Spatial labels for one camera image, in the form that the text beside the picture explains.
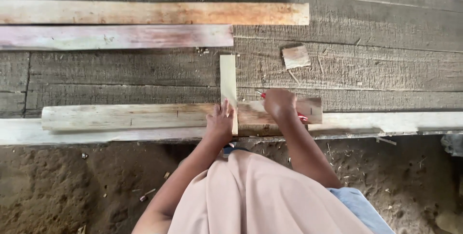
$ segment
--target left hand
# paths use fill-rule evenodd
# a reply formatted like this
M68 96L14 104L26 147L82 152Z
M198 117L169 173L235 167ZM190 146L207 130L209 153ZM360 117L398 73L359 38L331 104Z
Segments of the left hand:
M220 144L223 145L232 140L235 109L228 103L228 99L225 99L222 106L215 104L212 115L206 115L207 126L203 139L219 141Z

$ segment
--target beige fabric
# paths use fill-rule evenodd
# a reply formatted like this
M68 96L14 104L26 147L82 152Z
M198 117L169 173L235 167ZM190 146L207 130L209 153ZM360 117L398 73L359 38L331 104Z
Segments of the beige fabric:
M236 150L189 184L169 234L371 234L316 181Z

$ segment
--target wooden workbench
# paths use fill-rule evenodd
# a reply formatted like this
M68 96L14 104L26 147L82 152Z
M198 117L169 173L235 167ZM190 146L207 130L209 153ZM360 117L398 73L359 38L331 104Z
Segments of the wooden workbench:
M322 97L325 113L463 109L462 0L205 1L309 3L311 24L235 26L233 48L205 55L193 48L0 53L0 118L37 118L54 105L219 102L219 55L230 53L239 55L239 100L281 87ZM312 68L293 70L298 85L281 49L300 44ZM241 126L239 134L278 131Z

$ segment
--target light blue cloth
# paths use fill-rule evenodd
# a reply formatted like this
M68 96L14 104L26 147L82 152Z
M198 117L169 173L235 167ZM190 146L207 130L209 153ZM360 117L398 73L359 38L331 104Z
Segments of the light blue cloth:
M379 213L368 202L365 196L363 196L360 190L349 187L327 189L374 234L394 234L394 231L392 231L389 225L381 218Z

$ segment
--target person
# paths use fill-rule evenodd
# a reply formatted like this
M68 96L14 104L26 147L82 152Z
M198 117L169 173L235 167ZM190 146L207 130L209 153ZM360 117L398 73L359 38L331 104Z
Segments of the person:
M264 107L286 139L293 170L235 150L234 109L207 115L201 142L159 189L132 234L393 234L359 190L343 187L297 117L296 95L266 91Z

